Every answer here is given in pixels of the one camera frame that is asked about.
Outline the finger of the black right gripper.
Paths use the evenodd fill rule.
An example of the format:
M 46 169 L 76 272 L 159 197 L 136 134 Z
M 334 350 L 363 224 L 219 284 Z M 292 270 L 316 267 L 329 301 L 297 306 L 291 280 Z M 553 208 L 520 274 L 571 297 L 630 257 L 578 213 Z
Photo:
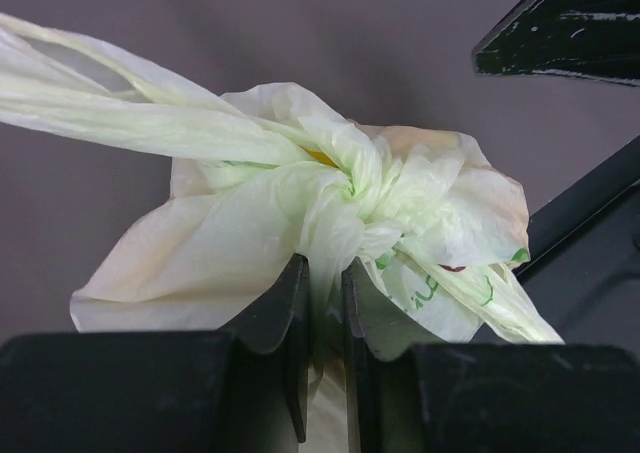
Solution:
M 639 84 L 639 0 L 520 0 L 472 52 L 483 76 Z

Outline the pale green plastic bag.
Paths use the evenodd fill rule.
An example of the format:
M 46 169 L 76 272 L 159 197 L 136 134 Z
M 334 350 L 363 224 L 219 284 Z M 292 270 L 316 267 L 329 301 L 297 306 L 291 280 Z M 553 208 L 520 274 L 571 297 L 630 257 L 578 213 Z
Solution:
M 403 318 L 447 342 L 488 326 L 561 342 L 516 279 L 530 258 L 522 186 L 466 134 L 361 125 L 294 83 L 215 95 L 118 46 L 1 18 L 1 119 L 167 156 L 170 196 L 70 300 L 81 332 L 209 329 L 310 267 L 307 452 L 347 448 L 342 273 L 360 261 Z

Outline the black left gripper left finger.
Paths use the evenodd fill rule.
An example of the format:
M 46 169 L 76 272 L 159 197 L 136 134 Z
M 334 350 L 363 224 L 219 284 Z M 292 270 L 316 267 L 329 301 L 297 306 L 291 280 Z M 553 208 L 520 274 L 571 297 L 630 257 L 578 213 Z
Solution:
M 215 330 L 56 333 L 1 349 L 5 452 L 295 452 L 306 439 L 309 269 Z

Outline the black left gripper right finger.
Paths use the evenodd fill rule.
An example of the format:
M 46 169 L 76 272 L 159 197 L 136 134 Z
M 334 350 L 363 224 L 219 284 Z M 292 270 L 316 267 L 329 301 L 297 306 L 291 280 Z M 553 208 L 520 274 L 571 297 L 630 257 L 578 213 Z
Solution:
M 446 343 L 343 276 L 353 452 L 635 452 L 639 364 L 610 346 Z

